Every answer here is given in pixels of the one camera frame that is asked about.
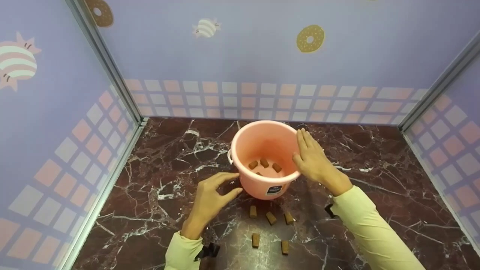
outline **purple wall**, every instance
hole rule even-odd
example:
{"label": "purple wall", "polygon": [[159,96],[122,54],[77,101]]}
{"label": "purple wall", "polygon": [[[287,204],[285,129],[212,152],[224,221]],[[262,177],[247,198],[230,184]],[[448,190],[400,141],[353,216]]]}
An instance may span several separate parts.
{"label": "purple wall", "polygon": [[0,22],[0,269],[54,269],[133,123],[65,1]]}
{"label": "purple wall", "polygon": [[[396,125],[480,25],[478,1],[106,2],[101,34],[148,116]],[[201,19],[221,29],[196,38]],[[302,53],[309,25],[325,38]]]}
{"label": "purple wall", "polygon": [[480,248],[480,58],[407,131],[446,202]]}

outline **bucket handle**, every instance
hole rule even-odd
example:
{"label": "bucket handle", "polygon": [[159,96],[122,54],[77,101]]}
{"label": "bucket handle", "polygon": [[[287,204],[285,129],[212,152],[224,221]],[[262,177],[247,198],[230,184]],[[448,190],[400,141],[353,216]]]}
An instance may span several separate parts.
{"label": "bucket handle", "polygon": [[230,165],[232,165],[232,164],[233,164],[233,160],[232,160],[232,149],[229,149],[229,150],[228,150],[227,158],[228,158],[228,161],[230,162]]}

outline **checkered pattern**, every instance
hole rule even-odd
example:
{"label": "checkered pattern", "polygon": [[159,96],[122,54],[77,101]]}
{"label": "checkered pattern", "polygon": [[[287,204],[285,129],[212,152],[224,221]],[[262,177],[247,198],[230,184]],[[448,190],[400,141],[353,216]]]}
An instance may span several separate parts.
{"label": "checkered pattern", "polygon": [[439,192],[480,245],[480,119],[452,99],[442,95],[407,136]]}
{"label": "checkered pattern", "polygon": [[60,263],[134,128],[111,87],[7,203],[7,216],[0,218],[0,268]]}
{"label": "checkered pattern", "polygon": [[126,80],[144,116],[397,125],[427,89]]}

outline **bucket label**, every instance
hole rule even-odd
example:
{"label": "bucket label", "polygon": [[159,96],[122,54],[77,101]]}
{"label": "bucket label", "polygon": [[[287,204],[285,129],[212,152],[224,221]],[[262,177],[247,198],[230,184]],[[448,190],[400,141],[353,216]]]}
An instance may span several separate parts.
{"label": "bucket label", "polygon": [[271,186],[267,190],[267,195],[275,195],[282,191],[282,185]]}

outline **hand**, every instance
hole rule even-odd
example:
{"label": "hand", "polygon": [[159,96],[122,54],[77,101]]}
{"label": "hand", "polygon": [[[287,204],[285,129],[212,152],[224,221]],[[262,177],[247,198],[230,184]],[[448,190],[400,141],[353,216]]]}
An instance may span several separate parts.
{"label": "hand", "polygon": [[348,176],[337,170],[325,156],[323,148],[304,128],[297,130],[300,154],[293,153],[293,162],[308,179],[323,184],[334,196],[350,190]]}
{"label": "hand", "polygon": [[234,188],[223,196],[216,191],[223,182],[235,179],[238,175],[238,173],[219,172],[198,183],[192,211],[183,224],[180,235],[192,240],[200,238],[205,226],[227,203],[243,191],[242,188]]}

